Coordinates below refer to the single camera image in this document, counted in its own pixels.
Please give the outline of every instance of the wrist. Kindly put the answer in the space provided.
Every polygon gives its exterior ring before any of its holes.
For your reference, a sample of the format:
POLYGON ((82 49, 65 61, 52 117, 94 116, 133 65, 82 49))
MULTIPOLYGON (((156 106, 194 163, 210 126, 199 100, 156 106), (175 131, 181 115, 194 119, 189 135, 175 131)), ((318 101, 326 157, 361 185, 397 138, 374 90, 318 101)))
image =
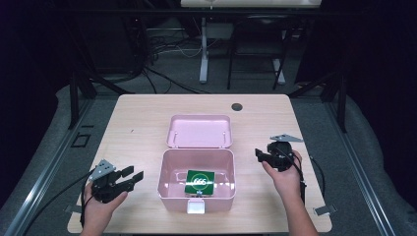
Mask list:
POLYGON ((102 232, 99 232, 100 230, 90 228, 90 227, 84 227, 83 231, 81 231, 81 236, 99 236, 102 234, 102 232))

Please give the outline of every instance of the gray carpet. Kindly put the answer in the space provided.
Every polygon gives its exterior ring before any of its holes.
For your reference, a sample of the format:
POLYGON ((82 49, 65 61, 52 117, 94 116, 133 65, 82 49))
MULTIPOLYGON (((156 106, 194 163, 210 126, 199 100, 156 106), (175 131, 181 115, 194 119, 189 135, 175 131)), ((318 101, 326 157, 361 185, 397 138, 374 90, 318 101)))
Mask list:
MULTIPOLYGON (((287 84, 277 88, 277 90, 271 89, 272 80, 236 80, 232 82, 231 90, 227 90, 228 59, 225 56, 226 45, 226 42, 217 41, 211 46, 208 82, 205 85, 199 83, 201 54, 195 57, 186 57, 182 52, 159 54, 158 59, 150 67, 190 88, 201 89, 210 93, 288 94, 298 88, 294 86, 293 82, 302 56, 303 42, 294 41, 283 71, 287 84)), ((188 51, 187 53, 193 55, 196 51, 188 51)), ((158 93, 188 93, 187 90, 178 86, 170 86, 167 80, 151 72, 149 72, 149 77, 158 93)), ((107 79, 115 80, 117 77, 112 76, 107 77, 107 79)), ((153 88, 144 75, 117 85, 136 93, 153 93, 153 88)), ((72 133, 67 130, 70 124, 69 89, 63 88, 57 93, 59 107, 51 126, 25 175, 8 202, 0 210, 1 235, 6 234, 45 165, 57 154, 59 149, 63 149, 62 162, 58 163, 58 169, 38 208, 89 171, 117 99, 116 94, 108 88, 102 85, 95 85, 95 87, 99 92, 97 99, 88 101, 80 96, 81 106, 85 107, 87 112, 72 133), (85 147, 71 147, 77 135, 89 136, 89 141, 85 147), (63 147, 62 144, 62 141, 65 140, 68 141, 67 147, 63 147)), ((333 225, 332 230, 324 235, 380 235, 378 225, 353 174, 352 163, 337 127, 332 125, 331 119, 333 117, 328 112, 328 105, 321 103, 317 97, 319 92, 320 89, 317 88, 304 97, 291 99, 291 102, 305 138, 307 149, 324 171, 326 203, 337 207, 337 212, 330 217, 333 225)), ((396 235, 417 235, 415 210, 396 193, 389 181, 383 169, 384 157, 378 140, 360 109, 351 99, 347 101, 346 128, 347 136, 360 157, 364 170, 394 232, 396 235)), ((316 166, 315 170, 319 183, 321 183, 322 175, 316 166)), ((70 188, 47 207, 31 226, 28 235, 69 235, 66 228, 70 214, 65 212, 64 209, 77 201, 80 188, 81 183, 70 188)))

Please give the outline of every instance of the finger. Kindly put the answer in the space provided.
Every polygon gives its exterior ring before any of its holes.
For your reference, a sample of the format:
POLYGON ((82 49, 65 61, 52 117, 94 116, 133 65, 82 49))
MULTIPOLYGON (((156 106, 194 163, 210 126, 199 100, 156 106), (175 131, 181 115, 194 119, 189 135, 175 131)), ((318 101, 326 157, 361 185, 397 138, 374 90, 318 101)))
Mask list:
POLYGON ((295 154, 296 157, 298 157, 298 158, 295 158, 294 160, 295 164, 297 165, 297 167, 300 167, 303 157, 301 156, 300 152, 298 152, 297 150, 293 150, 292 152, 295 154))
POLYGON ((122 192, 109 204, 112 206, 113 209, 116 209, 126 200, 127 197, 128 197, 128 192, 122 192))
POLYGON ((91 186, 92 186, 92 183, 88 183, 86 185, 86 187, 84 188, 84 198, 85 199, 91 198, 91 186))
POLYGON ((262 162, 262 167, 267 172, 267 174, 272 177, 272 174, 276 172, 266 161, 262 162))

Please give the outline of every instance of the pink plastic box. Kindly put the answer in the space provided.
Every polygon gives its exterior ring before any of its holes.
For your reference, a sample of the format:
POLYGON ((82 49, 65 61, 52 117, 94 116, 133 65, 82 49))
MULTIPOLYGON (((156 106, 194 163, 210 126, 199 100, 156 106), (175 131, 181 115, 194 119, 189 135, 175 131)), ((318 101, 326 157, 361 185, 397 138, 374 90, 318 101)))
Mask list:
POLYGON ((225 115, 175 115, 162 159, 158 193, 168 210, 188 213, 227 211, 236 194, 230 118, 225 115), (211 197, 186 196, 188 170, 214 172, 211 197))

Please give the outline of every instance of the human arm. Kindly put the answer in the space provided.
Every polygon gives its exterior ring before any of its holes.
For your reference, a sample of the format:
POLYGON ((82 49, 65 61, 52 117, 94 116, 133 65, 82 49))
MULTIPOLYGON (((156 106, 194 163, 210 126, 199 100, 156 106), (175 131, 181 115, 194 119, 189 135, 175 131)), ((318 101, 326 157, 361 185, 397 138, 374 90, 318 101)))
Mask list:
MULTIPOLYGON (((295 163, 300 167, 301 155, 296 150, 293 152, 298 157, 298 159, 295 158, 295 163)), ((289 234, 296 236, 319 235, 300 197, 300 175, 297 169, 291 166, 285 171, 278 172, 266 161, 263 161, 262 165, 281 195, 287 215, 289 234)))
POLYGON ((85 210, 85 223, 81 235, 101 235, 110 222, 113 211, 118 208, 127 197, 128 193, 123 192, 110 203, 104 204, 92 197, 91 183, 86 185, 84 199, 87 203, 85 210))

